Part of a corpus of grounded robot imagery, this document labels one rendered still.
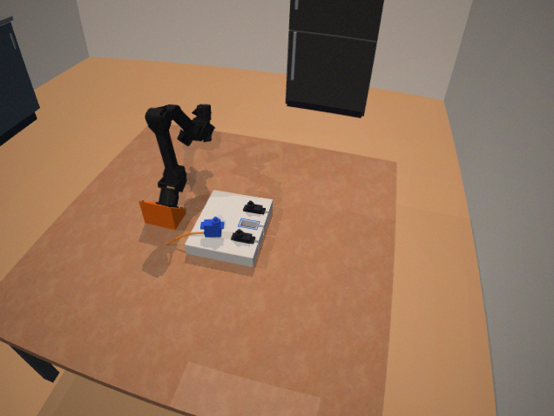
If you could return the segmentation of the blue micro servo with orange cable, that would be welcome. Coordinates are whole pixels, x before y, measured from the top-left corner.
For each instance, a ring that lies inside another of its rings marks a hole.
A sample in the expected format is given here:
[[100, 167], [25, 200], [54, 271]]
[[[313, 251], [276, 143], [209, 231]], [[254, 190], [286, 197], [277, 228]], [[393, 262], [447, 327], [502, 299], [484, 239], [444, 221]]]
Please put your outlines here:
[[[175, 238], [174, 240], [186, 235], [189, 236], [193, 234], [204, 234], [205, 238], [221, 238], [221, 229], [224, 229], [224, 222], [220, 222], [220, 219], [218, 219], [217, 217], [214, 217], [213, 219], [205, 219], [204, 222], [201, 222], [200, 229], [204, 230], [204, 232], [193, 232], [189, 234], [184, 234]], [[167, 245], [174, 242], [174, 240], [168, 242]]]

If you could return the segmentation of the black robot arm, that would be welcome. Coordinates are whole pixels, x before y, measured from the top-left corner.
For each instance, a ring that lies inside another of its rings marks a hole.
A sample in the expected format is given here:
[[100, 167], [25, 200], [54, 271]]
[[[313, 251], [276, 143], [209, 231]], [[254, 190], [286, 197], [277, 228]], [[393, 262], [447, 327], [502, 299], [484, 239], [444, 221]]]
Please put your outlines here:
[[[163, 177], [158, 181], [160, 188], [158, 205], [179, 208], [179, 191], [183, 192], [186, 182], [186, 169], [178, 165], [178, 160], [172, 146], [172, 138], [169, 132], [172, 121], [184, 130], [187, 140], [202, 141], [212, 140], [212, 133], [215, 129], [210, 120], [211, 105], [201, 104], [197, 106], [198, 116], [191, 120], [180, 108], [179, 105], [168, 104], [161, 107], [150, 108], [145, 113], [145, 121], [148, 127], [154, 132], [159, 144], [159, 150], [164, 161]], [[166, 187], [174, 187], [166, 188]]]

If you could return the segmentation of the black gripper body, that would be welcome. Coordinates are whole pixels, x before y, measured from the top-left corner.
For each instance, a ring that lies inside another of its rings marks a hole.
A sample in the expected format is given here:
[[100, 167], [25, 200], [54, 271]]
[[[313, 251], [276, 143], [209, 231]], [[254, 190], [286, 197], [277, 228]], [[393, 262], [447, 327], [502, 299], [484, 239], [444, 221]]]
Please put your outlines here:
[[180, 142], [182, 142], [185, 146], [190, 146], [190, 144], [192, 143], [192, 140], [187, 140], [186, 139], [186, 136], [185, 136], [183, 131], [178, 135], [177, 139]]

